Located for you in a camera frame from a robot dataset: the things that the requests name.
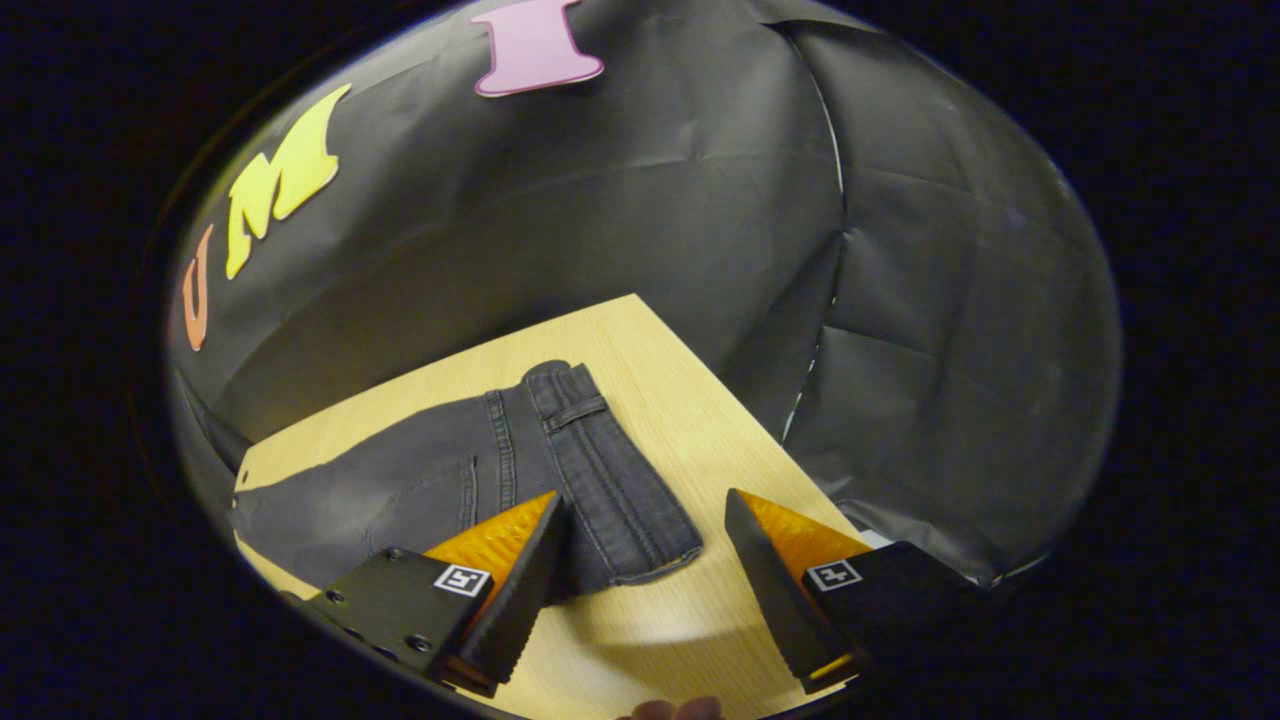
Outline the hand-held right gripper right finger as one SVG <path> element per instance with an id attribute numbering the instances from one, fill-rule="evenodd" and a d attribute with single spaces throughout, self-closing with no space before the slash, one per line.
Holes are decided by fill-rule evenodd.
<path id="1" fill-rule="evenodd" d="M 771 637 L 808 693 L 948 657 L 988 594 L 915 544 L 878 547 L 745 489 L 724 529 Z"/>

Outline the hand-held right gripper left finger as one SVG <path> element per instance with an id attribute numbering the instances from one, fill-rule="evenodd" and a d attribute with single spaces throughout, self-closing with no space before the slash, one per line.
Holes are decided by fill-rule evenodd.
<path id="1" fill-rule="evenodd" d="M 492 698 L 547 605 L 571 515 L 552 491 L 425 553 L 385 547 L 298 609 L 415 676 Z"/>

